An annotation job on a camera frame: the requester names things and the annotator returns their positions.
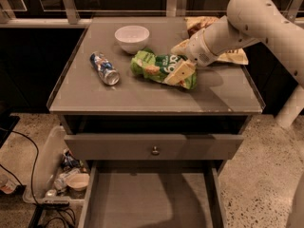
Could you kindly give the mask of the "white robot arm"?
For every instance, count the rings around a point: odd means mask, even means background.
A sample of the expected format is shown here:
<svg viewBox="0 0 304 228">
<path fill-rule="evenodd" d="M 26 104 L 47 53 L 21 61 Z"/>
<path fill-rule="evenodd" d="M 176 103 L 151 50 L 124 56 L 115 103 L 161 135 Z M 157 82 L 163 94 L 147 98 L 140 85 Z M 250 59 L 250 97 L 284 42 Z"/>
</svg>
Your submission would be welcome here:
<svg viewBox="0 0 304 228">
<path fill-rule="evenodd" d="M 304 28 L 286 19 L 272 0 L 230 0 L 227 14 L 171 48 L 200 67 L 224 52 L 263 43 L 304 86 Z"/>
</svg>

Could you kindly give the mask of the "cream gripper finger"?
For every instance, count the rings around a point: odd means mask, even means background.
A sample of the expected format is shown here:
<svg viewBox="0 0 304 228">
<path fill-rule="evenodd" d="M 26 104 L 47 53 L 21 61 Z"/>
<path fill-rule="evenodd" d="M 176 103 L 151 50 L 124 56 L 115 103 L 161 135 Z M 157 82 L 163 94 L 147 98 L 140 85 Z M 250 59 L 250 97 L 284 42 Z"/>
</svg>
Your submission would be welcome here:
<svg viewBox="0 0 304 228">
<path fill-rule="evenodd" d="M 175 69 L 168 74 L 168 76 L 164 79 L 164 82 L 168 85 L 176 85 L 180 81 L 183 81 L 187 77 L 194 74 L 196 71 L 196 65 L 189 60 L 187 61 L 178 61 Z"/>
<path fill-rule="evenodd" d="M 176 55 L 185 55 L 186 54 L 186 48 L 188 46 L 189 40 L 183 40 L 179 44 L 175 45 L 171 48 L 171 52 Z"/>
</svg>

